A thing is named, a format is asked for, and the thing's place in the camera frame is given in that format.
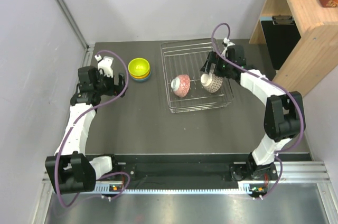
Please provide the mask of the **brown lattice patterned bowl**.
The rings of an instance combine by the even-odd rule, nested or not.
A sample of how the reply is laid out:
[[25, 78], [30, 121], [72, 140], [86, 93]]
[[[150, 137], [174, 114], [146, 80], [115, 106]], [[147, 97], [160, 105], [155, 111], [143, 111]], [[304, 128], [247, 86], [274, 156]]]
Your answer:
[[213, 94], [221, 88], [223, 78], [216, 76], [213, 72], [210, 72], [209, 74], [204, 73], [201, 76], [200, 82], [207, 92]]

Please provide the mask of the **metal wire dish rack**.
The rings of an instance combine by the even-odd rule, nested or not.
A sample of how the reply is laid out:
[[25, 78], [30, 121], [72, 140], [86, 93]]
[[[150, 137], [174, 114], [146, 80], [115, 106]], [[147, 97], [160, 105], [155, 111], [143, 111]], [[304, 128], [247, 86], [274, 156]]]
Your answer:
[[[200, 69], [211, 51], [211, 38], [161, 44], [167, 103], [172, 113], [221, 108], [232, 102], [234, 95], [228, 79], [223, 79], [222, 86], [213, 94], [207, 92], [200, 83]], [[178, 97], [171, 88], [171, 81], [182, 74], [189, 76], [190, 89], [185, 97]]]

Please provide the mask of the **black white patterned bowl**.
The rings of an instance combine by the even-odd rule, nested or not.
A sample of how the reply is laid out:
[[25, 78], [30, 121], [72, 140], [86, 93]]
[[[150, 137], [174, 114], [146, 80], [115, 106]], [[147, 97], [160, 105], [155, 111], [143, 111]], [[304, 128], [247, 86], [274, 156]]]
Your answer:
[[190, 90], [190, 77], [187, 74], [176, 76], [171, 81], [171, 89], [176, 96], [185, 97]]

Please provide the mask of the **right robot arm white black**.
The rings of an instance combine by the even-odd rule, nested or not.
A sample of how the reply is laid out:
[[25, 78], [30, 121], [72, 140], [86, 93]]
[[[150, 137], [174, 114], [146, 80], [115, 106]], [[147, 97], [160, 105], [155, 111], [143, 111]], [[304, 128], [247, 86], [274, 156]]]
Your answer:
[[240, 45], [229, 46], [225, 56], [210, 51], [200, 70], [201, 84], [205, 89], [224, 78], [233, 79], [265, 105], [265, 134], [249, 154], [246, 165], [235, 168], [232, 177], [238, 181], [270, 177], [277, 153], [305, 128], [302, 95], [297, 91], [281, 90], [258, 69], [248, 65]]

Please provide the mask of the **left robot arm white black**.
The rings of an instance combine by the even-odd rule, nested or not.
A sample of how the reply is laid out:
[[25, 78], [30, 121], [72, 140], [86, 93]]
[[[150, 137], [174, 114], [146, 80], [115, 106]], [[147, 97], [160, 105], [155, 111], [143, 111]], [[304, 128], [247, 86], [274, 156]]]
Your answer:
[[78, 84], [70, 100], [70, 116], [64, 138], [53, 156], [45, 160], [45, 168], [56, 193], [91, 192], [96, 181], [105, 176], [114, 180], [120, 168], [113, 154], [89, 160], [85, 155], [90, 125], [101, 106], [102, 96], [123, 97], [126, 90], [124, 74], [115, 83], [112, 70], [87, 66], [78, 69]]

